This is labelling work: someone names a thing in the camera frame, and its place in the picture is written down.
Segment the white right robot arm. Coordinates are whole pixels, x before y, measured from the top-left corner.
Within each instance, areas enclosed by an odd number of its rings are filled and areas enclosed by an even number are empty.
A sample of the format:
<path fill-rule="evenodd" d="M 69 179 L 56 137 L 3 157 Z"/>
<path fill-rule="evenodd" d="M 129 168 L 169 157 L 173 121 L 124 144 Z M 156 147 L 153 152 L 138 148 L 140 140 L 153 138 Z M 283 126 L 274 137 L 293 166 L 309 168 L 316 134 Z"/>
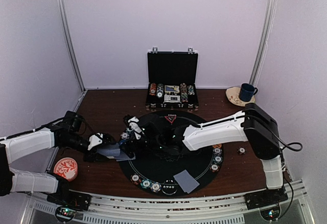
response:
<path fill-rule="evenodd" d="M 259 106 L 249 103 L 233 115 L 209 122 L 181 122 L 180 118 L 158 112 L 140 118 L 127 115 L 127 136 L 121 137 L 119 147 L 131 158 L 146 149 L 159 155 L 180 156 L 213 145 L 249 142 L 263 164 L 267 189 L 262 200 L 270 205 L 281 197 L 283 170 L 278 126 Z"/>

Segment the white blue chips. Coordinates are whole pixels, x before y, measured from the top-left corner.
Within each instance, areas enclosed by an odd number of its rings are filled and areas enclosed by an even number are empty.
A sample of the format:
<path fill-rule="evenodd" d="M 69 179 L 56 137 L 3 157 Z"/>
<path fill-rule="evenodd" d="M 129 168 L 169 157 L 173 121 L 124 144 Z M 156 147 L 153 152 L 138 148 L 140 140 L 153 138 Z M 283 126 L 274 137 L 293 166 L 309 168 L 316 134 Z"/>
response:
<path fill-rule="evenodd" d="M 151 186 L 150 186 L 150 189 L 152 192 L 154 193 L 158 193 L 160 190 L 161 190 L 161 184 L 160 183 L 152 183 Z"/>
<path fill-rule="evenodd" d="M 127 139 L 129 139 L 129 133 L 127 133 L 127 132 L 123 132 L 123 133 L 121 134 L 121 138 L 122 138 L 123 140 L 127 140 Z"/>
<path fill-rule="evenodd" d="M 221 155 L 222 154 L 222 149 L 221 148 L 214 148 L 213 149 L 214 154 L 216 155 Z"/>

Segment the blue playing card deck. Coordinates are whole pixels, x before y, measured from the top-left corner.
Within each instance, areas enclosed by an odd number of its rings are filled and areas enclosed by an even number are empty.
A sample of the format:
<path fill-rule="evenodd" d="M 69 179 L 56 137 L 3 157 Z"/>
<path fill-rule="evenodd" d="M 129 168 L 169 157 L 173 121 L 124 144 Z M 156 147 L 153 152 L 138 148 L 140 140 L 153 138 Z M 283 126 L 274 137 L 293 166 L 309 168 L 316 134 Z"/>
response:
<path fill-rule="evenodd" d="M 97 153 L 106 156 L 106 157 L 118 157 L 121 153 L 121 150 L 119 148 L 118 144 L 114 145 L 105 145 L 101 146 L 97 149 Z"/>

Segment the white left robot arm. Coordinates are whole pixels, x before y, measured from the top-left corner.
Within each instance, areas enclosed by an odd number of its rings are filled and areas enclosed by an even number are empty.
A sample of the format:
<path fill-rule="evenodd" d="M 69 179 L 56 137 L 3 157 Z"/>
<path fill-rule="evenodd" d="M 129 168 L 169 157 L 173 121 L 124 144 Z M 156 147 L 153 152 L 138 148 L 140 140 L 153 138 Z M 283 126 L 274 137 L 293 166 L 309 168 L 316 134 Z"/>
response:
<path fill-rule="evenodd" d="M 87 162 L 103 160 L 105 157 L 98 148 L 115 145 L 115 139 L 107 133 L 94 131 L 85 139 L 78 134 L 82 124 L 90 128 L 81 115 L 67 111 L 64 117 L 36 129 L 1 138 L 1 196 L 12 192 L 41 192 L 54 196 L 63 206 L 70 205 L 74 198 L 67 179 L 55 173 L 16 170 L 10 164 L 35 152 L 56 147 L 79 151 Z"/>

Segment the green chips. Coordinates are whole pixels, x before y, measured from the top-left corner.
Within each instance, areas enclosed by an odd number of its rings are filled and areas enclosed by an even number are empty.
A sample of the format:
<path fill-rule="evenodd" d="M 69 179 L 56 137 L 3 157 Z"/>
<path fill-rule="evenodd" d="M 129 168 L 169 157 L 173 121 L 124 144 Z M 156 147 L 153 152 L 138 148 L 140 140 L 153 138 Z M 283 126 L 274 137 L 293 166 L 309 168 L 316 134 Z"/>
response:
<path fill-rule="evenodd" d="M 150 180 L 142 180 L 141 182 L 141 187 L 144 189 L 150 188 L 151 187 L 151 181 Z"/>
<path fill-rule="evenodd" d="M 214 162 L 215 162 L 215 164 L 221 164 L 222 161 L 223 161 L 223 159 L 222 159 L 222 157 L 221 157 L 220 155 L 216 155 L 216 156 L 214 157 Z"/>

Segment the red black chip stack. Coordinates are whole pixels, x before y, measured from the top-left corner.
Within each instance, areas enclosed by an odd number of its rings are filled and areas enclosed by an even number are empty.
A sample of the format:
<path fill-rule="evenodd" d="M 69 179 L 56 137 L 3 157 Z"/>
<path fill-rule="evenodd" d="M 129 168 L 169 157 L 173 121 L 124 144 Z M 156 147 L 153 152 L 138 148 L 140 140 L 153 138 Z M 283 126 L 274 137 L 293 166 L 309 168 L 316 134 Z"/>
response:
<path fill-rule="evenodd" d="M 245 149 L 244 147 L 239 147 L 239 148 L 237 149 L 237 153 L 238 153 L 239 155 L 244 155 L 244 154 L 246 153 L 246 149 Z"/>

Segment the red triangle all-in marker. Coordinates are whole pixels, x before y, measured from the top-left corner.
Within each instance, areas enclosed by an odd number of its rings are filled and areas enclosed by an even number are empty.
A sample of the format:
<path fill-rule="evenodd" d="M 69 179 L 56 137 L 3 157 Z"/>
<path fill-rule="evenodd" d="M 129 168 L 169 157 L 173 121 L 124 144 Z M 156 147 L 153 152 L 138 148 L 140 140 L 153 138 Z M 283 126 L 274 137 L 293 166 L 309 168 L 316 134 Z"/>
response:
<path fill-rule="evenodd" d="M 176 115 L 167 115 L 165 116 L 165 119 L 170 123 L 173 124 L 174 121 L 176 120 L 177 116 Z"/>

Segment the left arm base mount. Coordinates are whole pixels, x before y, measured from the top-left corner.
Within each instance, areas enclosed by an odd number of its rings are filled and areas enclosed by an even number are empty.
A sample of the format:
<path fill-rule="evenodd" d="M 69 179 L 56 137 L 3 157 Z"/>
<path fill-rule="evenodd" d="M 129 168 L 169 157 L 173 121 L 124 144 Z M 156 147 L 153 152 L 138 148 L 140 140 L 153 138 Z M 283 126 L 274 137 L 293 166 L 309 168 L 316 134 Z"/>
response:
<path fill-rule="evenodd" d="M 69 191 L 66 199 L 55 193 L 46 195 L 48 202 L 58 205 L 54 215 L 62 223 L 72 221 L 78 211 L 87 211 L 91 202 L 91 195 L 74 191 Z"/>

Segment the clear round dealer button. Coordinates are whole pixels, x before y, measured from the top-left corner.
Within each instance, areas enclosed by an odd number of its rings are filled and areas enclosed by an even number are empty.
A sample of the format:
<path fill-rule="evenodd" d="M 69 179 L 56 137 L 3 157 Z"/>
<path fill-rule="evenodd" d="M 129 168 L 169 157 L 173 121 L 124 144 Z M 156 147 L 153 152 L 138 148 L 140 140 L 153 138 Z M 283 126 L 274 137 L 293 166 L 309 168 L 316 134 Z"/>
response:
<path fill-rule="evenodd" d="M 163 194 L 171 196 L 177 192 L 177 183 L 174 180 L 166 180 L 161 187 Z"/>

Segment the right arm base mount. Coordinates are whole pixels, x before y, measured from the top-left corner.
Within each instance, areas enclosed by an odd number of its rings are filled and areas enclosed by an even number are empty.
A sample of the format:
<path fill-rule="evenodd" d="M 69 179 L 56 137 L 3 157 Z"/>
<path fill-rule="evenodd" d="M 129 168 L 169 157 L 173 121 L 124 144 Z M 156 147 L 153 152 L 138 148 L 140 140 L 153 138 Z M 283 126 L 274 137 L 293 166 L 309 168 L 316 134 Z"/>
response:
<path fill-rule="evenodd" d="M 244 195 L 248 210 L 259 209 L 261 217 L 269 222 L 278 221 L 289 210 L 289 206 L 282 212 L 281 202 L 288 200 L 288 194 L 282 190 L 263 190 Z"/>

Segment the blue card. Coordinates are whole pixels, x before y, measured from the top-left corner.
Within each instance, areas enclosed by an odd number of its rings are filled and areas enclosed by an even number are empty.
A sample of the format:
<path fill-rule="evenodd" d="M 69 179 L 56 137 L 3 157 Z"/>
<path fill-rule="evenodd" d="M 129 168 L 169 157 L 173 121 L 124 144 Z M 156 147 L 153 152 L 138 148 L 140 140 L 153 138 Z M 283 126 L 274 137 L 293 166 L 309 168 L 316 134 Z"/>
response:
<path fill-rule="evenodd" d="M 194 191 L 200 185 L 200 183 L 196 181 L 193 177 L 188 177 L 183 178 L 179 185 L 185 193 L 189 194 Z"/>
<path fill-rule="evenodd" d="M 188 178 L 188 177 L 192 177 L 187 170 L 184 170 L 176 175 L 173 176 L 173 178 L 175 179 L 175 181 L 179 184 L 181 182 L 181 180 L 183 178 Z"/>
<path fill-rule="evenodd" d="M 135 158 L 136 158 L 136 156 L 133 156 L 130 158 L 129 156 L 124 154 L 124 155 L 120 155 L 120 156 L 116 157 L 115 159 L 117 162 L 123 162 L 123 161 L 135 160 Z"/>

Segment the red black chips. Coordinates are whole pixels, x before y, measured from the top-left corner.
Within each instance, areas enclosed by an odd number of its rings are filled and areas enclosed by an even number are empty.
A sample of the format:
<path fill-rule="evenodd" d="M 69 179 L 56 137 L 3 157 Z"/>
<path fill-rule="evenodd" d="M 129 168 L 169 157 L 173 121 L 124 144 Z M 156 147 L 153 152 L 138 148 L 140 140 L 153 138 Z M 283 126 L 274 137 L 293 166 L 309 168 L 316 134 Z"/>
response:
<path fill-rule="evenodd" d="M 218 172 L 220 170 L 220 166 L 217 164 L 211 164 L 210 170 L 211 172 Z"/>
<path fill-rule="evenodd" d="M 138 174 L 133 174 L 130 180 L 135 185 L 139 185 L 142 182 L 142 178 Z"/>

